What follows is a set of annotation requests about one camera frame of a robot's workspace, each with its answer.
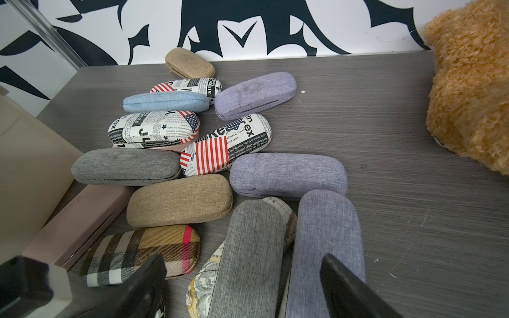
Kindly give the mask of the pink hard case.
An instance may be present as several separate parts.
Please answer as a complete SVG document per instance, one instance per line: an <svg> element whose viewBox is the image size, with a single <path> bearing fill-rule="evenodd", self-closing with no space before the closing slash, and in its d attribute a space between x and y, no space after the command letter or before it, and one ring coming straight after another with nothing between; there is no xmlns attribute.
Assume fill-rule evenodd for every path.
<svg viewBox="0 0 509 318"><path fill-rule="evenodd" d="M127 207L135 189L87 185L26 246L22 255L70 270Z"/></svg>

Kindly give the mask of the cream plastic storage box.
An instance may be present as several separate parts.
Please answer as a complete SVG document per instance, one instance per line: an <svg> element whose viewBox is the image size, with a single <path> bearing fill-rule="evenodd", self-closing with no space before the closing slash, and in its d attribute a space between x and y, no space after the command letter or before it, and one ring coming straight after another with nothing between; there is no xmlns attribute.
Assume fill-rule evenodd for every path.
<svg viewBox="0 0 509 318"><path fill-rule="evenodd" d="M74 181L82 152L1 88L1 262L22 253Z"/></svg>

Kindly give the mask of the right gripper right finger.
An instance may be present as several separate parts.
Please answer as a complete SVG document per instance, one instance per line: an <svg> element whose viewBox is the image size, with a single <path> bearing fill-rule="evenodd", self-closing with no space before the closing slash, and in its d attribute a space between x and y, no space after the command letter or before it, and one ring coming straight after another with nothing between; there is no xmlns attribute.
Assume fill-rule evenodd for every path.
<svg viewBox="0 0 509 318"><path fill-rule="evenodd" d="M332 254L322 259L320 279L331 317L402 318Z"/></svg>

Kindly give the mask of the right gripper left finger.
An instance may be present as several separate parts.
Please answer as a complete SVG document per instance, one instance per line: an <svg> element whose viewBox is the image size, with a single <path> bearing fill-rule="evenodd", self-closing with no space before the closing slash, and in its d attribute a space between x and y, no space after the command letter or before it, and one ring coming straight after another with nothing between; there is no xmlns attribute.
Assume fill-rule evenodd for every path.
<svg viewBox="0 0 509 318"><path fill-rule="evenodd" d="M164 317L163 291L166 267L163 256L154 255L123 282L102 304L86 317Z"/></svg>

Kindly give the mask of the plaid fabric glasses case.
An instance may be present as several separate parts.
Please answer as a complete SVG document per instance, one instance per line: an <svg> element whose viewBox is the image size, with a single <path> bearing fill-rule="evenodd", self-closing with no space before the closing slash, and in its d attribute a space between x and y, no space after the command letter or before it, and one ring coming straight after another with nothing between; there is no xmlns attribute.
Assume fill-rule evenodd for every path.
<svg viewBox="0 0 509 318"><path fill-rule="evenodd" d="M88 251L80 275L87 286L123 283L149 258L160 254L166 279L190 273L199 259L201 238L189 225L138 229L109 235Z"/></svg>

